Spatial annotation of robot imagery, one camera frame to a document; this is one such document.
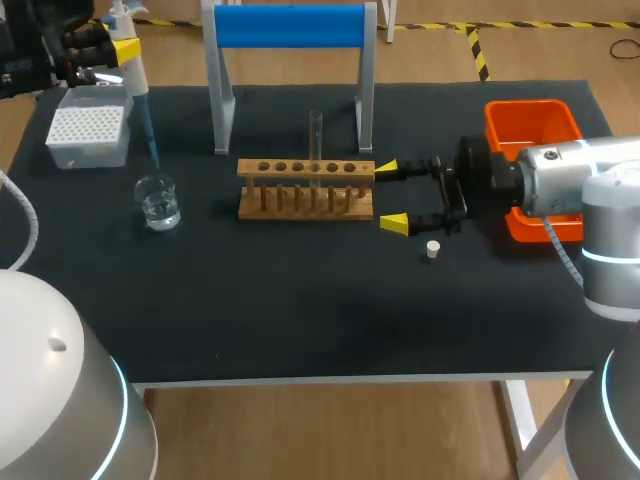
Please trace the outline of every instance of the cable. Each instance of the cable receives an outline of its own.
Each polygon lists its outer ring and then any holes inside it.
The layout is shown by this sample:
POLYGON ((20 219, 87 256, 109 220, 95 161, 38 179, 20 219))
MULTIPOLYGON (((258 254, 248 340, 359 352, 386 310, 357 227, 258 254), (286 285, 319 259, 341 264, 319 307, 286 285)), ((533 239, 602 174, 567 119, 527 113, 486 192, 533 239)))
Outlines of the cable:
POLYGON ((613 42, 613 44, 611 45, 611 48, 609 48, 609 55, 611 55, 613 58, 615 58, 617 60, 633 60, 634 58, 640 58, 640 53, 638 53, 637 55, 632 55, 632 56, 618 55, 618 54, 614 53, 613 49, 615 48, 615 46, 619 45, 621 43, 630 43, 630 44, 635 45, 636 47, 638 47, 640 49, 640 43, 636 42, 635 40, 633 40, 631 38, 623 38, 622 40, 618 40, 618 41, 613 42))
POLYGON ((560 260, 562 260, 564 266, 567 267, 567 270, 569 270, 573 279, 578 283, 578 285, 580 285, 580 288, 583 288, 582 275, 580 275, 580 272, 569 258, 569 255, 567 255, 567 252, 564 251, 564 247, 562 246, 562 243, 560 243, 560 239, 556 235, 556 231, 549 223, 549 219, 547 219, 547 217, 542 217, 542 223, 544 224, 544 229, 547 231, 547 235, 549 235, 549 238, 551 239, 551 243, 560 256, 560 260))
POLYGON ((18 257, 18 259, 9 267, 9 270, 19 270, 22 265, 29 259, 31 254, 33 253, 33 249, 36 248, 36 242, 38 241, 38 216, 36 215, 36 211, 31 205, 31 202, 27 198, 27 196, 22 193, 22 190, 18 188, 18 186, 11 181, 7 174, 0 170, 0 180, 4 184, 6 188, 9 189, 11 194, 18 200, 18 203, 24 209, 24 213, 27 215, 27 220, 29 221, 29 240, 27 240, 27 246, 24 247, 22 254, 18 257))

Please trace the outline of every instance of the blue bar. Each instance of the blue bar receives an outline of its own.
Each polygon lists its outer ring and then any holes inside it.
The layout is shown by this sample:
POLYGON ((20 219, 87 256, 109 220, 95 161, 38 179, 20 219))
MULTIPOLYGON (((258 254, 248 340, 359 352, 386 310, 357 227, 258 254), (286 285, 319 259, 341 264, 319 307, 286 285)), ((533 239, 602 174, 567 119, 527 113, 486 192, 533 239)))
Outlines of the blue bar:
POLYGON ((220 48, 362 48, 364 5, 218 5, 220 48))

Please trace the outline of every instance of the test tube rack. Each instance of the test tube rack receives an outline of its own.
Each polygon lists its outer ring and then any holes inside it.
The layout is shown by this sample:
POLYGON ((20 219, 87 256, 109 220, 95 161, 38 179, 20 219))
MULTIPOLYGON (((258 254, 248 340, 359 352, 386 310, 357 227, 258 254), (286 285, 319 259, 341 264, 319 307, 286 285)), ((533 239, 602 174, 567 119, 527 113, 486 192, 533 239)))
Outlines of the test tube rack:
POLYGON ((238 217, 242 220, 372 220, 375 163, 348 160, 238 160, 244 177, 238 217), (267 186, 267 181, 319 181, 320 187, 267 186), (348 183, 334 187, 328 182, 348 183))

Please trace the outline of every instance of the orange bin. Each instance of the orange bin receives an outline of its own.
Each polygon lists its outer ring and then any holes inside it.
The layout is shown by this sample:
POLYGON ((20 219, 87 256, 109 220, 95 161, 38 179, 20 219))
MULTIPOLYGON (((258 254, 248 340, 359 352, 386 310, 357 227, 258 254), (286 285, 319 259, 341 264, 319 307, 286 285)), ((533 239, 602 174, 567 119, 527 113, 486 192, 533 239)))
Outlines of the orange bin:
MULTIPOLYGON (((491 150, 504 153, 510 162, 516 160, 523 148, 582 138, 569 107, 560 100, 491 102, 484 112, 491 150)), ((511 236, 517 241, 550 241, 542 221, 526 217, 520 208, 512 208, 505 218, 511 236)), ((559 215, 549 217, 549 221, 560 240, 582 240, 582 215, 559 215)))

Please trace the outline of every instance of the black table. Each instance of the black table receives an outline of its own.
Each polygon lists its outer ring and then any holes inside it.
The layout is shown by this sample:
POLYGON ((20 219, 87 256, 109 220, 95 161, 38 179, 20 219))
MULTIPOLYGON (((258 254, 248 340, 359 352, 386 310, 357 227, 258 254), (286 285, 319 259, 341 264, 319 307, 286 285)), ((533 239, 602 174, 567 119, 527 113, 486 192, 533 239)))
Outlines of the black table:
MULTIPOLYGON (((408 240, 377 220, 239 222, 236 159, 305 158, 311 108, 324 112, 323 158, 363 158, 350 86, 236 87, 229 157, 212 154, 205 88, 152 90, 182 211, 163 234, 143 227, 133 201, 151 170, 136 115, 126 167, 54 166, 44 140, 62 94, 43 96, 10 172, 41 223, 23 270, 71 300, 133 382, 586 372, 628 329, 591 314, 552 247, 516 243, 501 218, 408 240), (425 265, 430 239, 442 249, 425 265)), ((378 85, 375 98, 377 164, 450 157, 461 135, 484 131, 497 99, 559 98, 585 137, 610 133, 585 82, 378 85)), ((374 204, 376 216, 441 208, 428 178, 376 185, 374 204)), ((5 189, 0 231, 7 265, 27 228, 5 189)))

